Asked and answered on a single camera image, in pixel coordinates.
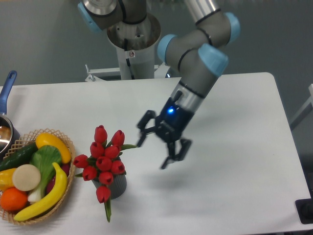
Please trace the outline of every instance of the cucumber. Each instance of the cucumber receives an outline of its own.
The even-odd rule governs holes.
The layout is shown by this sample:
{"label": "cucumber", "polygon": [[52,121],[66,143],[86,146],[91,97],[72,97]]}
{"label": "cucumber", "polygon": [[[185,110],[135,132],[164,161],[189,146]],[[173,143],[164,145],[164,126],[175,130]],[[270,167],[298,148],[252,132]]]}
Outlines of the cucumber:
{"label": "cucumber", "polygon": [[31,156],[38,150],[36,143],[31,143],[12,153],[9,157],[3,159],[0,163],[0,171],[17,168],[28,164]]}

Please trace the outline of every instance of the fruit basket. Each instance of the fruit basket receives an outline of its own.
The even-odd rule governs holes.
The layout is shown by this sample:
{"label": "fruit basket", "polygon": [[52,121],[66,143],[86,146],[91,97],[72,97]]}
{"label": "fruit basket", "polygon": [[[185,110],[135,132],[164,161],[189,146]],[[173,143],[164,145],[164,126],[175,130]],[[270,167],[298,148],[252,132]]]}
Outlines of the fruit basket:
{"label": "fruit basket", "polygon": [[[53,130],[53,129],[40,129],[40,130],[35,130],[32,131],[28,134],[23,135],[20,137],[19,140],[16,140],[15,143],[12,145],[11,149],[6,153],[4,158],[10,158],[11,154],[19,150],[20,148],[29,145],[31,143],[35,142],[36,137],[41,134],[41,133],[50,133],[53,134],[54,136],[57,136],[69,149],[71,160],[70,160],[70,169],[69,169],[69,175],[67,177],[67,187],[65,190],[65,193],[63,194],[62,198],[57,202],[53,207],[51,207],[49,210],[47,210],[45,213],[42,213],[36,217],[33,217],[29,220],[26,221],[16,221],[14,219],[15,214],[10,213],[8,211],[5,211],[1,206],[0,206],[0,217],[2,217],[3,220],[8,221],[9,223],[15,224],[15,225],[32,225],[38,222],[41,222],[50,216],[52,216],[58,208],[62,205],[64,199],[68,195],[68,192],[71,188],[72,181],[75,175],[75,166],[72,164],[73,159],[75,158],[75,147],[73,145],[73,142],[69,139],[68,136],[66,136],[64,133],[60,132],[59,130]],[[0,190],[0,198],[2,197],[3,192]]]}

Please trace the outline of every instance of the red tulip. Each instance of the red tulip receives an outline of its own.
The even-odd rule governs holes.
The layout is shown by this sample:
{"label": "red tulip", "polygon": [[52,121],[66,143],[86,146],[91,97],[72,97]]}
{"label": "red tulip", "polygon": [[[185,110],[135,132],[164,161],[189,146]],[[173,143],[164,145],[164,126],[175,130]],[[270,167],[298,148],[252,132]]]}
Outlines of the red tulip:
{"label": "red tulip", "polygon": [[98,143],[93,142],[90,146],[90,153],[94,158],[98,158],[104,155],[104,147]]}
{"label": "red tulip", "polygon": [[112,137],[112,145],[118,145],[121,146],[123,145],[125,140],[125,134],[121,130],[118,130]]}
{"label": "red tulip", "polygon": [[74,159],[73,164],[77,168],[86,168],[89,165],[87,162],[87,158],[88,157],[86,155],[81,154]]}
{"label": "red tulip", "polygon": [[113,175],[111,172],[109,171],[105,171],[100,173],[99,175],[99,181],[100,183],[104,184],[104,185],[110,185],[113,183]]}
{"label": "red tulip", "polygon": [[96,166],[101,170],[101,171],[108,171],[111,169],[112,166],[112,161],[108,157],[99,157],[96,161]]}
{"label": "red tulip", "polygon": [[108,138],[107,131],[104,129],[103,125],[100,125],[96,127],[96,130],[94,132],[94,141],[98,143],[103,143]]}
{"label": "red tulip", "polygon": [[93,180],[97,177],[97,169],[89,165],[83,170],[83,178],[85,181]]}
{"label": "red tulip", "polygon": [[96,194],[100,203],[106,203],[111,196],[111,190],[106,186],[100,186],[97,188]]}
{"label": "red tulip", "polygon": [[111,172],[114,175],[119,175],[125,172],[125,166],[122,163],[122,161],[118,160],[118,161],[114,161],[112,163],[112,167],[111,167]]}
{"label": "red tulip", "polygon": [[117,145],[113,145],[110,147],[107,147],[104,150],[104,156],[110,158],[110,159],[114,159],[117,157],[117,155],[119,154],[119,152],[121,151],[121,148]]}

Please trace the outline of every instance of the white radish slice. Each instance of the white radish slice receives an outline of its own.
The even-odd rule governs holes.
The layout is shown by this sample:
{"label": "white radish slice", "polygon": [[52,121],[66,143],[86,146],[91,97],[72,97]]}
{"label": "white radish slice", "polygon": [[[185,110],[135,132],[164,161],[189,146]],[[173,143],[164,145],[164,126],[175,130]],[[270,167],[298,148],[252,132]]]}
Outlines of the white radish slice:
{"label": "white radish slice", "polygon": [[31,164],[21,165],[14,171],[12,182],[21,191],[30,191],[40,182],[40,171]]}

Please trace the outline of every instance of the orange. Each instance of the orange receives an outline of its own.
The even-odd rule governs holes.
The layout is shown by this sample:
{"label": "orange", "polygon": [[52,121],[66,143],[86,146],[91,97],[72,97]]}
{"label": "orange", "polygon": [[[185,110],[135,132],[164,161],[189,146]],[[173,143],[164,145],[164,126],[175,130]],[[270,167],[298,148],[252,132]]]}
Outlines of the orange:
{"label": "orange", "polygon": [[26,192],[17,188],[9,188],[0,197],[0,206],[8,212],[16,212],[23,209],[27,204]]}

